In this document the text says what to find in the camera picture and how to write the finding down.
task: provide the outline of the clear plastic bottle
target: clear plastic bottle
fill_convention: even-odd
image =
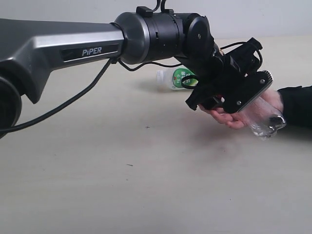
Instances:
[[[261,97],[234,113],[233,117],[249,126],[253,134],[262,140],[275,136],[279,129],[286,126],[282,113]]]
[[[168,68],[166,70],[160,70],[156,72],[157,87],[160,91],[170,90],[185,90],[181,85],[181,81],[184,77],[194,75],[189,69],[184,66],[175,68]],[[197,80],[189,79],[184,82],[189,86],[195,86]]]

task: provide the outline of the human hand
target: human hand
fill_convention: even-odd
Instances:
[[[283,112],[283,103],[278,91],[266,90],[262,93],[261,97],[274,108]],[[232,129],[241,129],[247,126],[247,121],[244,120],[239,113],[228,114],[225,113],[223,108],[216,108],[214,110],[206,110],[203,106],[199,105],[199,108],[210,114],[218,123],[225,124]]]

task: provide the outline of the white wall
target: white wall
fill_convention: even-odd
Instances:
[[[111,22],[156,0],[4,0],[0,17],[27,20]],[[176,12],[206,15],[216,39],[311,35],[311,0],[167,0]]]

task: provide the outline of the white table surface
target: white table surface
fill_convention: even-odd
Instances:
[[[273,88],[311,85],[312,37],[257,39]],[[55,71],[20,122],[105,62]],[[312,133],[230,130],[190,110],[189,91],[158,93],[157,69],[112,65],[81,100],[0,141],[1,234],[312,233]]]

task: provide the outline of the piper logo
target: piper logo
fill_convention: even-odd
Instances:
[[[102,47],[95,47],[91,49],[84,49],[82,51],[82,56],[91,56],[91,55],[98,55],[102,52]]]

